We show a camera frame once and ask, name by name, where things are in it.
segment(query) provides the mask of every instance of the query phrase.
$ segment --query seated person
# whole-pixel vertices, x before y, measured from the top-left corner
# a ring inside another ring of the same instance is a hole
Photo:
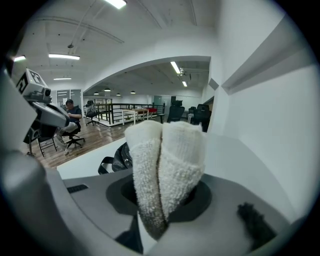
[[[62,150],[64,151],[64,155],[66,156],[69,154],[69,151],[67,148],[68,145],[64,142],[62,138],[62,134],[64,132],[71,133],[74,130],[80,128],[79,119],[82,118],[82,113],[80,108],[74,107],[74,101],[72,99],[68,99],[65,105],[67,108],[66,112],[70,117],[70,123],[68,126],[61,128],[60,132],[55,137],[55,141],[62,148]]]

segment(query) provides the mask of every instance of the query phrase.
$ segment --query black hair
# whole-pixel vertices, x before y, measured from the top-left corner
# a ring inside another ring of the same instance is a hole
[[[65,104],[66,104],[66,105],[68,105],[68,103],[73,104],[73,103],[74,103],[74,101],[73,101],[72,99],[68,99],[68,100],[65,102]]]

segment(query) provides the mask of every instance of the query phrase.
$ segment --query white fuzzy sock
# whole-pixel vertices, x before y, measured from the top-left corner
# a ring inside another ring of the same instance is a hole
[[[166,221],[203,175],[204,138],[199,125],[183,121],[163,124],[158,178]]]
[[[132,157],[139,214],[146,231],[156,240],[166,230],[157,170],[161,133],[162,124],[155,121],[144,121],[124,132]]]

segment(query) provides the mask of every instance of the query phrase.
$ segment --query white table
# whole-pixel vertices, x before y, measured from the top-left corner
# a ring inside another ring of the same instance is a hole
[[[122,109],[122,125],[125,125],[125,117],[124,117],[124,112],[130,112],[133,113],[133,124],[136,124],[136,120],[138,121],[138,116],[139,112],[142,112],[143,114],[143,120],[145,120],[145,112],[146,114],[146,119],[149,120],[149,109],[147,108],[134,108],[134,109]]]
[[[188,123],[189,124],[191,123],[191,118],[194,118],[194,117],[195,117],[195,114],[193,114],[193,113],[188,114]]]

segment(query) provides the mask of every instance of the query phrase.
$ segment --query black backpack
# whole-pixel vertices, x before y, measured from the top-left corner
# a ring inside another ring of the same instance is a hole
[[[132,168],[132,158],[129,153],[129,147],[127,143],[122,144],[115,152],[114,157],[106,156],[98,169],[98,173],[108,174],[108,171],[102,166],[102,164],[112,164],[112,170],[114,172],[126,170]]]

